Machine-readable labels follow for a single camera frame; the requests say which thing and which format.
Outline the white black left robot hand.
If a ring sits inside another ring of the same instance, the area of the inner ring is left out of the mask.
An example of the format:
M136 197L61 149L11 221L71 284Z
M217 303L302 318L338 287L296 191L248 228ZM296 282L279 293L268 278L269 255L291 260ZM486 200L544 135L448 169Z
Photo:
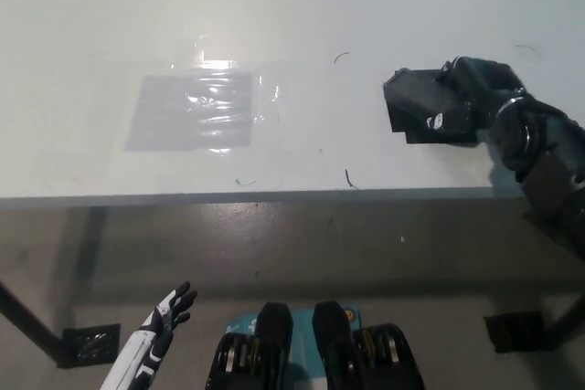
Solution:
M179 324L190 319L197 291L185 281L171 290L134 331L118 354L101 390L149 389Z

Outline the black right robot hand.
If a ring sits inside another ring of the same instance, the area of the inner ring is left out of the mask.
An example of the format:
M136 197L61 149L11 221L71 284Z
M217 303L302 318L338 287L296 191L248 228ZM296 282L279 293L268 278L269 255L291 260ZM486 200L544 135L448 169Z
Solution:
M443 107L426 119L427 127L454 137L489 128L508 103L527 95L524 83L506 63L472 57L447 61L432 74Z

